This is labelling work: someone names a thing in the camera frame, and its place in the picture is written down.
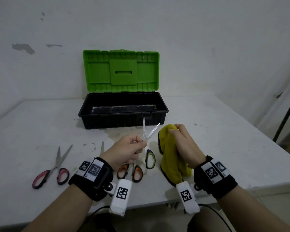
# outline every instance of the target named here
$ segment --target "yellow cloth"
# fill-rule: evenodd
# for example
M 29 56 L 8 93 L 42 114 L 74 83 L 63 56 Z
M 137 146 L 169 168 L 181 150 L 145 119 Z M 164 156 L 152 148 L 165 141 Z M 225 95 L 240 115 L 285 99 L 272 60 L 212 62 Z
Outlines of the yellow cloth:
M 178 153 L 174 136 L 169 132 L 177 129 L 175 125 L 166 125 L 158 133 L 159 151 L 163 155 L 161 170 L 166 179 L 175 186 L 183 182 L 182 177 L 190 176 L 191 168 L 188 167 L 183 157 Z

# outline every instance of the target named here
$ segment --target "toolbox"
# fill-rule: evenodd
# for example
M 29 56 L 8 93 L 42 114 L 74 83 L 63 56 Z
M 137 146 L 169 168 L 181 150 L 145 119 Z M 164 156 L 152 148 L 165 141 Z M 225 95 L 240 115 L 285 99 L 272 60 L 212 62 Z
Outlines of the toolbox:
M 159 53 L 84 50 L 89 94 L 78 116 L 86 129 L 164 124 L 169 112 L 158 92 Z

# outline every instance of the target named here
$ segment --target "black cable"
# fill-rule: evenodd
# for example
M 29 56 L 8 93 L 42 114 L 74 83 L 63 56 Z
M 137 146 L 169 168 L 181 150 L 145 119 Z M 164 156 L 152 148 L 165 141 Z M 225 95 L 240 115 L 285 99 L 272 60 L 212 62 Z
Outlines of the black cable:
M 97 209 L 96 211 L 94 211 L 90 216 L 88 216 L 88 217 L 85 219 L 85 221 L 83 222 L 82 226 L 78 229 L 78 231 L 81 230 L 81 228 L 83 227 L 83 225 L 85 225 L 85 224 L 89 221 L 89 219 L 92 218 L 93 215 L 94 215 L 97 211 L 100 211 L 101 209 L 104 209 L 104 208 L 109 208 L 109 205 L 98 208 L 98 209 Z
M 199 203 L 199 206 L 204 206 L 204 207 L 208 207 L 209 209 L 213 210 L 220 218 L 221 220 L 223 220 L 223 222 L 225 223 L 225 225 L 228 227 L 228 229 L 232 232 L 231 228 L 228 226 L 227 222 L 222 218 L 222 216 L 215 210 L 213 209 L 212 207 L 206 205 L 206 204 L 202 204 L 202 203 Z
M 290 107 L 289 107 L 289 109 L 288 109 L 286 115 L 284 116 L 284 118 L 283 118 L 281 124 L 279 125 L 279 128 L 278 128 L 278 130 L 277 130 L 277 132 L 276 132 L 276 134 L 275 134 L 275 136 L 274 136 L 274 138 L 273 138 L 273 141 L 274 141 L 274 142 L 277 141 L 278 136 L 279 136 L 279 134 L 281 133 L 281 131 L 282 131 L 284 125 L 286 124 L 286 122 L 287 122 L 289 116 L 290 116 Z

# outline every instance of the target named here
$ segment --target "metal blade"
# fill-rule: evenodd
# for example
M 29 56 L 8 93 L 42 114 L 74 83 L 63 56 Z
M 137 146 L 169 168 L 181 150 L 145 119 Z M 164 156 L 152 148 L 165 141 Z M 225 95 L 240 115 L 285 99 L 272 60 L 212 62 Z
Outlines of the metal blade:
M 156 131 L 156 129 L 159 127 L 160 123 L 149 133 L 148 137 L 147 137 L 147 142 L 150 140 L 151 136 L 153 135 L 153 133 Z
M 60 159 L 60 161 L 59 161 L 59 163 L 58 163 L 59 165 L 60 165 L 60 164 L 65 160 L 65 158 L 67 157 L 68 153 L 70 152 L 72 146 L 73 146 L 73 145 L 71 145 L 71 146 L 69 147 L 69 149 L 65 152 L 65 154 L 62 156 L 62 158 Z
M 146 142 L 145 117 L 143 117 L 143 142 Z
M 59 160 L 60 160 L 60 146 L 58 147 L 58 151 L 57 151 L 57 156 L 56 156 L 56 164 L 58 164 Z
M 102 146 L 101 146 L 101 151 L 100 151 L 100 155 L 104 153 L 104 141 L 102 141 Z

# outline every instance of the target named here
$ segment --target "hand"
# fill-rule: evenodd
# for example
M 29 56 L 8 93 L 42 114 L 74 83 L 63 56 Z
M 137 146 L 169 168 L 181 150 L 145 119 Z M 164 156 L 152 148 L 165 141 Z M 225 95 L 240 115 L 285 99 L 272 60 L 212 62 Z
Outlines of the hand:
M 199 164 L 206 161 L 206 157 L 194 142 L 186 127 L 182 124 L 175 124 L 178 130 L 170 130 L 176 139 L 176 147 L 180 155 L 187 162 L 188 166 L 195 169 Z
M 143 142 L 139 136 L 124 136 L 100 157 L 108 162 L 116 172 L 124 163 L 132 164 L 134 160 L 137 160 L 139 153 L 146 146 L 147 142 Z

